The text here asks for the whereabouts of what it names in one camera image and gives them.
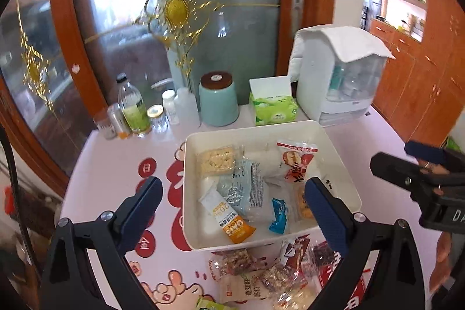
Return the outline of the person's right hand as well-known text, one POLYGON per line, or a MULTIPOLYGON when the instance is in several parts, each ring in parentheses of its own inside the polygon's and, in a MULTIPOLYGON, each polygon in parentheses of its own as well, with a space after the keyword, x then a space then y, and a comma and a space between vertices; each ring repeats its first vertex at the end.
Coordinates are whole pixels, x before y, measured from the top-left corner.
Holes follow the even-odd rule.
POLYGON ((436 264, 430 276, 430 293, 444 284, 455 266, 456 258, 464 248, 464 235, 442 232, 437 241, 436 264))

